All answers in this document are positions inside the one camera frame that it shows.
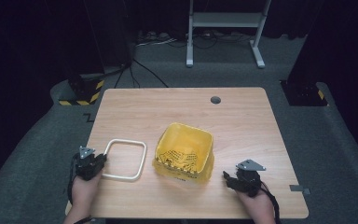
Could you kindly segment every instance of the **person's arm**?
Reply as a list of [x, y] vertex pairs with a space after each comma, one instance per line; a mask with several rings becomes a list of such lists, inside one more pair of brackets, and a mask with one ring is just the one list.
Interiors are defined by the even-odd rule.
[[72, 186], [72, 208], [66, 216], [64, 224], [73, 224], [90, 216], [91, 204], [97, 194], [98, 183], [102, 174], [103, 171], [89, 181], [85, 181], [78, 176], [75, 178]]
[[259, 190], [254, 198], [249, 197], [247, 193], [235, 191], [255, 224], [275, 223], [274, 207], [263, 190]]

